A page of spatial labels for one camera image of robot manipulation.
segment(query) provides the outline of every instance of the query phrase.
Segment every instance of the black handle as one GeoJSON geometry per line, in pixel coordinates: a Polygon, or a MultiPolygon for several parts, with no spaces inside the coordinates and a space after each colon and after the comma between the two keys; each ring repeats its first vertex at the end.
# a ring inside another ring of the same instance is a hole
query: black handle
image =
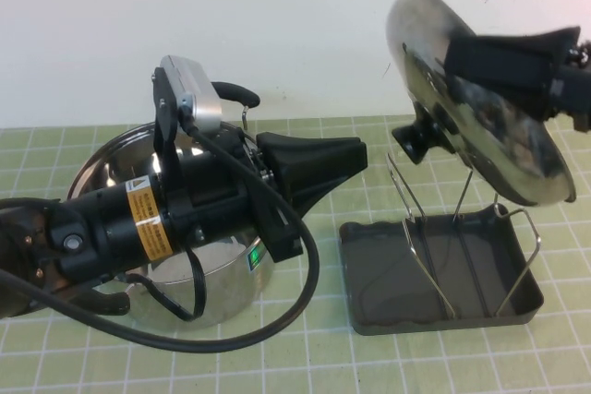
{"type": "Polygon", "coordinates": [[[211,84],[215,92],[220,96],[220,99],[237,101],[242,106],[247,106],[248,108],[256,108],[260,105],[260,97],[251,90],[247,90],[234,83],[212,82],[211,84]]]}
{"type": "Polygon", "coordinates": [[[127,293],[105,294],[96,290],[81,293],[70,302],[99,316],[124,316],[131,307],[127,293]]]}

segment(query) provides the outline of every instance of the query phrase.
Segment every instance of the green grid mat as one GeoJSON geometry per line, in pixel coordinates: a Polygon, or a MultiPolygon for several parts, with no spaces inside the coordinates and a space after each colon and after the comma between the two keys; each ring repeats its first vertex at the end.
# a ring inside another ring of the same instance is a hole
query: green grid mat
{"type": "MultiPolygon", "coordinates": [[[[542,252],[532,269],[546,302],[526,326],[361,337],[351,330],[337,250],[346,221],[400,220],[386,167],[392,152],[426,213],[453,212],[467,170],[433,150],[415,166],[390,136],[407,116],[252,122],[254,132],[298,137],[359,136],[370,165],[306,216],[320,251],[313,301],[286,331],[219,355],[160,352],[124,342],[45,310],[0,321],[0,393],[589,393],[591,392],[591,142],[559,119],[548,124],[575,178],[578,199],[531,210],[542,252]]],[[[131,126],[0,132],[0,197],[66,196],[80,165],[131,126]]],[[[474,179],[463,209],[493,198],[474,179]]],[[[534,239],[515,220],[526,253],[534,239]]],[[[232,337],[266,325],[299,295],[305,256],[276,267],[260,300],[217,327],[178,337],[232,337]]]]}

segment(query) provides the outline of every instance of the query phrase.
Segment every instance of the bolt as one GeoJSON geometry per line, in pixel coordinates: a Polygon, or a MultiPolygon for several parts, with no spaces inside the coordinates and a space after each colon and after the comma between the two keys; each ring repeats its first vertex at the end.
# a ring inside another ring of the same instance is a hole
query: bolt
{"type": "Polygon", "coordinates": [[[195,230],[195,237],[197,237],[197,240],[200,242],[205,240],[205,235],[203,234],[201,228],[198,227],[197,230],[195,230]]]}
{"type": "Polygon", "coordinates": [[[64,239],[64,248],[70,251],[76,251],[82,246],[82,238],[77,234],[70,234],[64,239]]]}

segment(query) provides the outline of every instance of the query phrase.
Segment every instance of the white wall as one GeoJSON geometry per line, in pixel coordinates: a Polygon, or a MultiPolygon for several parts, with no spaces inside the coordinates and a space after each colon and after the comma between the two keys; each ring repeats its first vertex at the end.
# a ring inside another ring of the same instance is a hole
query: white wall
{"type": "MultiPolygon", "coordinates": [[[[149,121],[165,54],[254,89],[253,118],[409,113],[393,66],[383,76],[392,1],[0,0],[0,127],[149,121]]],[[[591,38],[591,0],[445,1],[478,32],[591,38]]]]}

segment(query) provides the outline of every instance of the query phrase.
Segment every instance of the screw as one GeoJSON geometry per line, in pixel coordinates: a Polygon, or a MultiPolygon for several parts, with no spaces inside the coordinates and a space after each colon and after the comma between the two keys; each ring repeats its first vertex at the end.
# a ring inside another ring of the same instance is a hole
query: screw
{"type": "Polygon", "coordinates": [[[77,234],[70,234],[64,239],[64,248],[70,251],[76,251],[82,246],[82,238],[77,234]]]}

